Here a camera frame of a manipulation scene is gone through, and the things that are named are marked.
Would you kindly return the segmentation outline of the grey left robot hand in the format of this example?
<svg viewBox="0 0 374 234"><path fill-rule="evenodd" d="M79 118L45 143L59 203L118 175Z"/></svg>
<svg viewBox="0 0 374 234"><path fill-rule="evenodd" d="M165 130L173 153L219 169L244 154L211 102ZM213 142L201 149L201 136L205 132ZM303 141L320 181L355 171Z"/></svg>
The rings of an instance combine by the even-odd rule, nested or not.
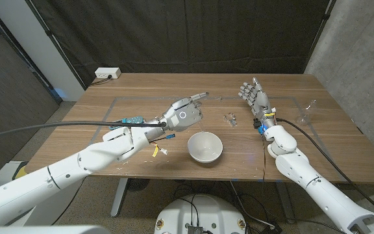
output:
<svg viewBox="0 0 374 234"><path fill-rule="evenodd" d="M201 102L199 100L208 95L208 92L203 92L172 103L162 117L159 118L160 123L166 123L163 130L181 132L201 121L203 113L200 109Z"/></svg>

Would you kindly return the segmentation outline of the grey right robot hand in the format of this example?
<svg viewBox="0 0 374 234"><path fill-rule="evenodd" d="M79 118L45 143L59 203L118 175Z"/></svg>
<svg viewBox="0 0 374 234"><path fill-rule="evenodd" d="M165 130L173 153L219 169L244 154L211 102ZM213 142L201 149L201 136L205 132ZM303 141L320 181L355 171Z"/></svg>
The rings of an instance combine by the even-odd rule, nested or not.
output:
<svg viewBox="0 0 374 234"><path fill-rule="evenodd" d="M271 103L256 77L253 77L252 84L243 83L238 95L250 106L251 112L261 126L267 129L275 125Z"/></svg>

